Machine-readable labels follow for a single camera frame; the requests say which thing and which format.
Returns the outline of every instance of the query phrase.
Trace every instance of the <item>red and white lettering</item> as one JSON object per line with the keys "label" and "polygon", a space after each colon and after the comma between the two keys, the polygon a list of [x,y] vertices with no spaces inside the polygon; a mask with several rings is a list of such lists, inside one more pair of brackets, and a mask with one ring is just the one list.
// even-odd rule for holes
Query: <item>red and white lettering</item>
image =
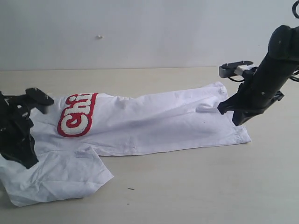
{"label": "red and white lettering", "polygon": [[97,93],[76,94],[68,97],[66,107],[60,116],[57,131],[64,137],[80,137],[92,126],[92,116]]}

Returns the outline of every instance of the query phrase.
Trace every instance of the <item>table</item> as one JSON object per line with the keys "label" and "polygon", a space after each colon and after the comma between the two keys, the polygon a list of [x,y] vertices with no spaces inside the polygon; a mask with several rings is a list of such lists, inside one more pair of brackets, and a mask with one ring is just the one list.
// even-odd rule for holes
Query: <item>table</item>
{"label": "table", "polygon": [[[52,95],[143,94],[221,81],[215,67],[0,72],[4,94],[38,87]],[[246,124],[249,144],[164,154],[102,157],[115,176],[96,194],[75,200],[13,206],[0,187],[1,224],[297,224],[299,221],[299,85]]]}

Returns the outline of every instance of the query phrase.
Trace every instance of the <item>white wall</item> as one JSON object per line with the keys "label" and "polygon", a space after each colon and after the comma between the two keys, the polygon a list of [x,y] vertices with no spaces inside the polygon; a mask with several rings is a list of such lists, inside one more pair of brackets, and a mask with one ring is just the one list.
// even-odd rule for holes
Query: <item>white wall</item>
{"label": "white wall", "polygon": [[294,1],[0,0],[0,70],[258,63]]}

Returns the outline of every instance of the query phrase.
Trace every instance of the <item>printed logo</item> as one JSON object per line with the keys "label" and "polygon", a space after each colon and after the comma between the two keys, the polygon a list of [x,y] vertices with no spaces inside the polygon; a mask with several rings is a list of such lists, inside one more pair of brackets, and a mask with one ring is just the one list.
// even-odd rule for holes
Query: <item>printed logo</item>
{"label": "printed logo", "polygon": [[57,131],[64,137],[80,137],[92,126],[92,116],[97,93],[76,94],[68,97],[66,107],[60,116]]}

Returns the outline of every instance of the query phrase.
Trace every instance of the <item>white t-shirt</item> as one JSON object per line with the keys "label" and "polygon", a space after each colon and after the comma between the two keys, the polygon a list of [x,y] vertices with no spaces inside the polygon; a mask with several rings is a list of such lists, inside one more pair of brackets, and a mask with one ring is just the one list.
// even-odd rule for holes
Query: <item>white t-shirt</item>
{"label": "white t-shirt", "polygon": [[143,155],[246,143],[244,126],[217,106],[227,99],[217,82],[145,95],[76,94],[54,98],[47,115],[33,110],[31,134],[39,163],[26,170],[0,156],[0,180],[17,206],[93,194],[113,176],[98,155]]}

